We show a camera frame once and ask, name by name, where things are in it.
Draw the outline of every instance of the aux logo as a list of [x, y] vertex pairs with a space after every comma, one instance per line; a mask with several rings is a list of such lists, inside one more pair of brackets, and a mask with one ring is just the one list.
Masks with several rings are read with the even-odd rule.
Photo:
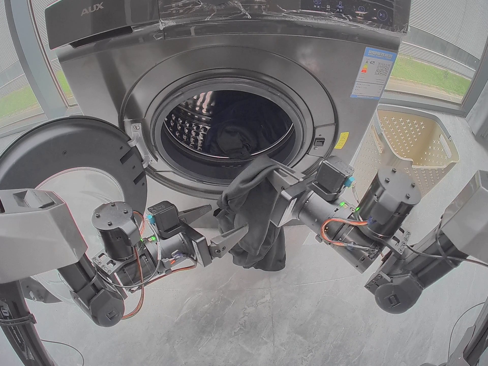
[[99, 9], [103, 9], [102, 4], [103, 4], [103, 2], [101, 2], [100, 4], [95, 4], [93, 7], [88, 7], [88, 9], [84, 8], [82, 11], [82, 16], [84, 14], [91, 14], [92, 12], [95, 12]]

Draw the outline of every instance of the black cloth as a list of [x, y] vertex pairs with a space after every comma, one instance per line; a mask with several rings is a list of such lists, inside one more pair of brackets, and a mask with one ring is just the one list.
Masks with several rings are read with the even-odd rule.
[[283, 137], [291, 126], [290, 118], [279, 106], [258, 95], [222, 93], [216, 103], [205, 136], [206, 153], [247, 160]]
[[249, 231], [230, 249], [233, 263], [244, 268], [279, 271], [286, 253], [283, 228], [270, 222], [278, 192], [266, 176], [279, 165], [261, 155], [251, 162], [225, 189], [216, 214], [221, 233], [249, 224]]

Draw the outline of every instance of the energy label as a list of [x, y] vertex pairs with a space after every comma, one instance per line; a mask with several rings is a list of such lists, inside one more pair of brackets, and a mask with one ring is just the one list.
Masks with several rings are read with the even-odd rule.
[[367, 47], [352, 90], [352, 98], [380, 99], [397, 54]]

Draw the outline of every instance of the beige laundry basket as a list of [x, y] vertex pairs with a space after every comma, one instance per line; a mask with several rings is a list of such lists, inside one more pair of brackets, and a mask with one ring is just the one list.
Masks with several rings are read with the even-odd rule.
[[442, 122], [433, 114], [380, 104], [353, 164], [359, 197], [378, 168], [404, 170], [427, 194], [454, 165], [459, 153]]

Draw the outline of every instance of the front-loading washing machine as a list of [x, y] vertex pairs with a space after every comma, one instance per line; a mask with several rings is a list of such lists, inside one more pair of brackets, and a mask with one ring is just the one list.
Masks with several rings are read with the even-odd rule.
[[[330, 154], [349, 162], [409, 11], [410, 0], [61, 0], [45, 17], [83, 114], [141, 153], [147, 204], [185, 209], [263, 153], [304, 174]], [[242, 120], [235, 155], [217, 131]]]

